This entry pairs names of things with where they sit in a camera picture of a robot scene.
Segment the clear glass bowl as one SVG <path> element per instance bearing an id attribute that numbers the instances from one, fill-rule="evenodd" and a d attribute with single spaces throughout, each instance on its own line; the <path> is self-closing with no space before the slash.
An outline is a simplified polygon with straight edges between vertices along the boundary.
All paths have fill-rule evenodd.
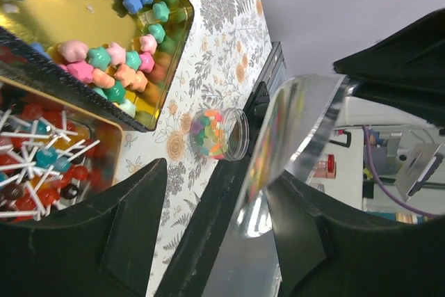
<path id="1" fill-rule="evenodd" d="M 237 108 L 202 109 L 193 116 L 190 141 L 203 158 L 239 161 L 250 142 L 247 115 Z"/>

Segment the metal scoop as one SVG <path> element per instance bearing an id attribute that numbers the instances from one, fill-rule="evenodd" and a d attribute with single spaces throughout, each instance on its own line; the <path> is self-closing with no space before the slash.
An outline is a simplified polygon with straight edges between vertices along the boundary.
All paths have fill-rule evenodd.
<path id="1" fill-rule="evenodd" d="M 345 75 L 304 74 L 274 92 L 234 208 L 235 234 L 251 239 L 271 231 L 266 187 L 287 168 L 308 178 L 351 90 Z"/>

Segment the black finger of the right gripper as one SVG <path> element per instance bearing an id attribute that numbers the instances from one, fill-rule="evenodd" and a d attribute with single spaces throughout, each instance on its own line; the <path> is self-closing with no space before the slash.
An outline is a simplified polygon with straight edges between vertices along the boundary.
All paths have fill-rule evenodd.
<path id="1" fill-rule="evenodd" d="M 335 61 L 333 68 L 359 84 L 354 96 L 444 126 L 444 10 Z"/>

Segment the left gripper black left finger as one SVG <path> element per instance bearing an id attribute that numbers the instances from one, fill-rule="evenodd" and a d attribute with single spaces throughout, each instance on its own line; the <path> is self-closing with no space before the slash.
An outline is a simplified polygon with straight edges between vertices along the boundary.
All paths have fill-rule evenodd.
<path id="1" fill-rule="evenodd" d="M 1 225 L 2 296 L 144 296 L 165 159 L 39 221 Z"/>

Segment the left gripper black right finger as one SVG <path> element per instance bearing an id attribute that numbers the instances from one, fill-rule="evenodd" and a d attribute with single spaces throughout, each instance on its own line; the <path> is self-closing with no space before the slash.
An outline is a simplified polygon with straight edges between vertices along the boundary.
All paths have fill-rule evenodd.
<path id="1" fill-rule="evenodd" d="M 283 173 L 267 190 L 281 296 L 443 296 L 444 218 L 410 225 Z"/>

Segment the tin of star candies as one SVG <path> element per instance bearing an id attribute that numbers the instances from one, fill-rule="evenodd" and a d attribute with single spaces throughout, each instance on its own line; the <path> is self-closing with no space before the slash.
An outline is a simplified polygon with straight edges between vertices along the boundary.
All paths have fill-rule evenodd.
<path id="1" fill-rule="evenodd" d="M 1 101 L 31 91 L 153 131 L 193 17 L 189 0 L 1 0 Z"/>

